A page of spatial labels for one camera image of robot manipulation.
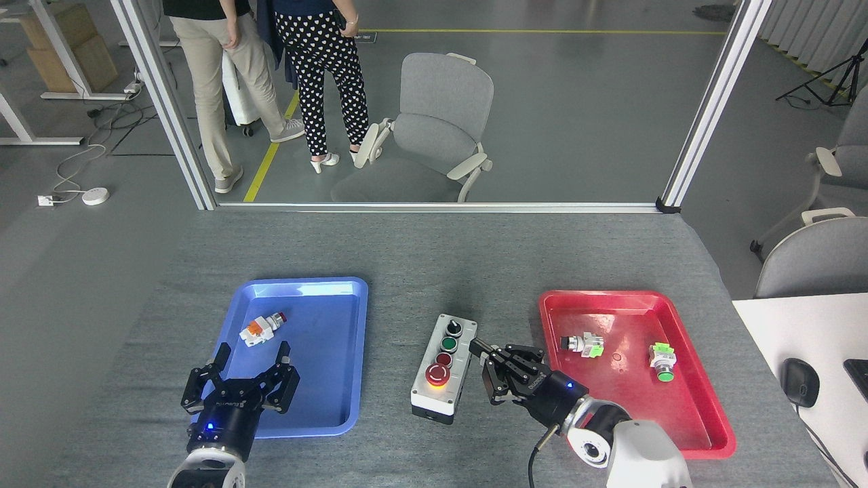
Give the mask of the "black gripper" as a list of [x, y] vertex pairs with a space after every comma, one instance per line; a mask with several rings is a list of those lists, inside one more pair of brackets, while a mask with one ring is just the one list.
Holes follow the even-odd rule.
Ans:
[[[511, 399], [547, 428], [561, 426], [579, 401], [589, 395], [586, 386], [562, 371], [555, 370], [547, 376], [542, 349], [489, 345], [475, 338], [469, 343], [469, 352], [481, 359], [481, 376], [491, 405]], [[523, 391], [521, 381], [534, 381], [536, 389], [530, 396]]]
[[[215, 448], [248, 460], [263, 409], [285, 414], [294, 398], [300, 374], [291, 364], [291, 347], [282, 341], [274, 365], [255, 380], [224, 380], [220, 376], [231, 354], [226, 342], [203, 367], [192, 368], [182, 395], [182, 408], [198, 413], [189, 428], [187, 451]], [[202, 392], [211, 381], [214, 391], [204, 399]]]

